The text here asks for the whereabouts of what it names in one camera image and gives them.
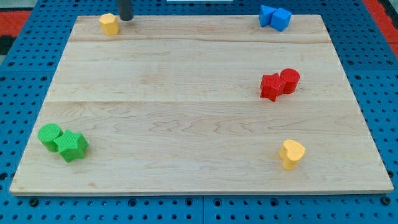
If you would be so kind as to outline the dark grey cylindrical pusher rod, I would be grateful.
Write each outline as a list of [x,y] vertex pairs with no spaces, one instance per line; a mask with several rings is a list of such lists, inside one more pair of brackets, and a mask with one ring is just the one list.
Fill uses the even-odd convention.
[[134,18],[134,11],[131,0],[116,0],[119,17],[122,21],[131,21]]

